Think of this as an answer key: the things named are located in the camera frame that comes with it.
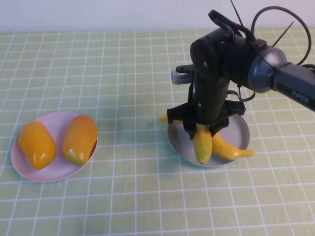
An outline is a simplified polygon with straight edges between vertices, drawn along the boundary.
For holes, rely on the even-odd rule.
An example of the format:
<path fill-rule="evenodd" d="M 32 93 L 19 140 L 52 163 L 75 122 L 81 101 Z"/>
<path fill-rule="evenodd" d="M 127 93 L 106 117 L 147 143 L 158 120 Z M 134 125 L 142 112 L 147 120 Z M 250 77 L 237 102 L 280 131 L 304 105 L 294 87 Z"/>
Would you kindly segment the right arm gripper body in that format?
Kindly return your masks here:
<path fill-rule="evenodd" d="M 244 102 L 226 99 L 229 83 L 223 77 L 204 77 L 195 73 L 188 101 L 167 110 L 168 122 L 178 120 L 186 124 L 215 125 L 232 115 L 244 115 Z"/>

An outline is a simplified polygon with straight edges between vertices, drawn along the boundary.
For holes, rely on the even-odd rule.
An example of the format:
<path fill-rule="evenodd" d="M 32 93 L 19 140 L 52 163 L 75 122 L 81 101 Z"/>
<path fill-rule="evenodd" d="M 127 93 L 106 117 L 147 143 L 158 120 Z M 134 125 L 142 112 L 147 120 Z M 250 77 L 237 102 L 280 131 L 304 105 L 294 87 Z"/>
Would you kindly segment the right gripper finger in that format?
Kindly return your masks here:
<path fill-rule="evenodd" d="M 212 136 L 215 136 L 220 130 L 228 127 L 228 120 L 220 120 L 216 124 L 209 126 L 209 131 Z"/>
<path fill-rule="evenodd" d="M 196 133 L 196 130 L 197 130 L 196 123 L 184 122 L 183 127 L 184 127 L 184 130 L 189 134 L 190 140 L 193 140 L 195 133 Z"/>

